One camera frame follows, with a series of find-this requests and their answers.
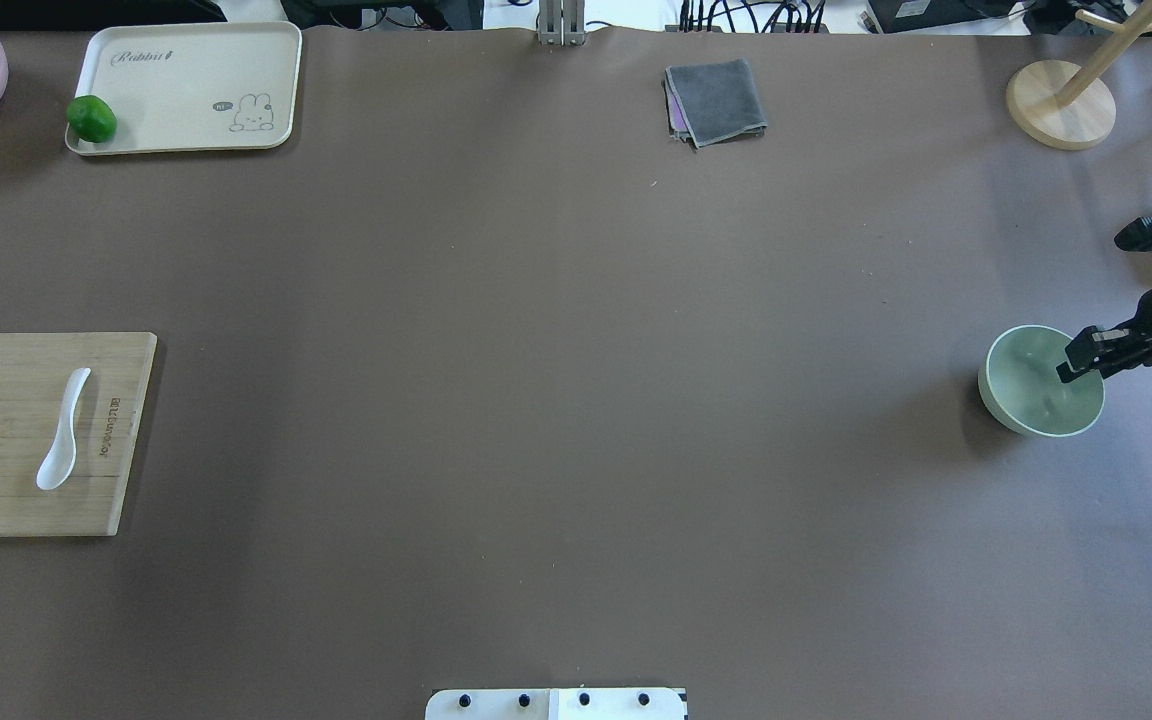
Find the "light green bowl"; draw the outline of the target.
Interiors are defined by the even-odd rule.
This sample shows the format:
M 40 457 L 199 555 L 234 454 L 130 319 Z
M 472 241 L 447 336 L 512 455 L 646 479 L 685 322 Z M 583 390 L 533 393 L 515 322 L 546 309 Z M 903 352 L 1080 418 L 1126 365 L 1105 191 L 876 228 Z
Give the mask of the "light green bowl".
M 1016 325 L 995 338 L 978 372 L 978 391 L 988 414 L 1026 437 L 1079 435 L 1100 420 L 1105 382 L 1087 373 L 1062 382 L 1058 366 L 1073 338 L 1047 325 Z

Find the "white plastic spoon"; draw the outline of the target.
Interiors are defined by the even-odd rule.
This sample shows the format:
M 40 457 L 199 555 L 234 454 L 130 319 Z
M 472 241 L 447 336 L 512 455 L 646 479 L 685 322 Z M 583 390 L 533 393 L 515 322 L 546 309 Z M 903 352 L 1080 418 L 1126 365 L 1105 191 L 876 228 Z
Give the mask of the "white plastic spoon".
M 50 450 L 46 452 L 40 467 L 36 471 L 35 484 L 41 491 L 59 488 L 73 473 L 77 462 L 76 414 L 88 378 L 90 366 L 74 369 L 65 382 L 58 409 L 55 432 L 52 434 Z

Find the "wooden mug tree stand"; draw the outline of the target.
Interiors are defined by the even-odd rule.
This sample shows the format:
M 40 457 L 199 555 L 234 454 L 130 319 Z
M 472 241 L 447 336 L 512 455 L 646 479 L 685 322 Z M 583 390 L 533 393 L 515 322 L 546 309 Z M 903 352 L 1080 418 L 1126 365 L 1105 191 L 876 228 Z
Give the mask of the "wooden mug tree stand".
M 1101 76 L 1142 35 L 1152 32 L 1152 1 L 1144 1 L 1124 22 L 1076 12 L 1076 18 L 1105 29 L 1108 37 L 1087 63 L 1043 60 L 1021 68 L 1005 90 L 1010 118 L 1034 141 L 1052 149 L 1078 151 L 1106 141 L 1114 128 L 1116 104 Z

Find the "grey folded cloth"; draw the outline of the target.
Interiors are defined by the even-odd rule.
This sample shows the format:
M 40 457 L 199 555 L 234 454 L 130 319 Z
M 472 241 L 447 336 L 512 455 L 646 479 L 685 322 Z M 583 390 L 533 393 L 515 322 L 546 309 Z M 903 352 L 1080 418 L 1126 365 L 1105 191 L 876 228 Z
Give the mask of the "grey folded cloth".
M 669 132 L 695 149 L 744 136 L 761 136 L 768 127 L 755 73 L 745 58 L 710 65 L 672 65 L 664 71 Z

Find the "cream rabbit tray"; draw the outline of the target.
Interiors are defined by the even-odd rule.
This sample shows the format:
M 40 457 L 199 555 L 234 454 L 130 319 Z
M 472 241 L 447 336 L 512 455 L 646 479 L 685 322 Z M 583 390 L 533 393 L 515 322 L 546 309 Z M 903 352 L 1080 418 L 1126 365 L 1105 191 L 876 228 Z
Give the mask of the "cream rabbit tray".
M 291 137 L 302 33 L 287 20 L 111 26 L 88 41 L 76 94 L 116 118 L 108 142 L 78 156 L 264 150 Z

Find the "green lime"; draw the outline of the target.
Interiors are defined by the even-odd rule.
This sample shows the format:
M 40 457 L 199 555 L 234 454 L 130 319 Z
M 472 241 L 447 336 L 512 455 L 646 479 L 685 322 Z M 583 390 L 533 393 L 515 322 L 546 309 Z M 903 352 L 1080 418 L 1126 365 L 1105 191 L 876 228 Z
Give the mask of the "green lime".
M 118 119 L 109 104 L 96 94 L 74 97 L 68 105 L 67 124 L 78 141 L 106 143 L 116 136 Z

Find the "bamboo cutting board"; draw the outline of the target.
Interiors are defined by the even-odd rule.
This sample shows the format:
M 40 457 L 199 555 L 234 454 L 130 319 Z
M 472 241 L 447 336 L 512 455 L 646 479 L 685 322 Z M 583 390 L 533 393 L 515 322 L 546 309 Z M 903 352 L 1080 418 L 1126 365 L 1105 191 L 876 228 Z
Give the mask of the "bamboo cutting board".
M 118 533 L 156 348 L 150 332 L 0 333 L 0 537 Z M 91 376 L 76 414 L 76 467 L 41 491 L 36 471 L 65 382 L 81 366 Z

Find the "aluminium frame post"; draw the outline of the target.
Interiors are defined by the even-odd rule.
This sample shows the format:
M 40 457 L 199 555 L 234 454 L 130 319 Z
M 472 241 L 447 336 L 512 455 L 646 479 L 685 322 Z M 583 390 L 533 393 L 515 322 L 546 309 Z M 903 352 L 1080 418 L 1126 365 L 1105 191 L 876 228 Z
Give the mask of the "aluminium frame post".
M 581 46 L 586 41 L 584 0 L 539 0 L 538 41 L 543 46 Z

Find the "white pole base plate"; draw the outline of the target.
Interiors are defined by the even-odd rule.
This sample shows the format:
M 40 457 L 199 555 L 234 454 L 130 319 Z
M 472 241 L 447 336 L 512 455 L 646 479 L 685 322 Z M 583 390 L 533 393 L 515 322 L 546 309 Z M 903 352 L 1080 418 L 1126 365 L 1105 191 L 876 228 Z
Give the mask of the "white pole base plate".
M 431 694 L 425 719 L 687 719 L 670 687 L 468 688 Z

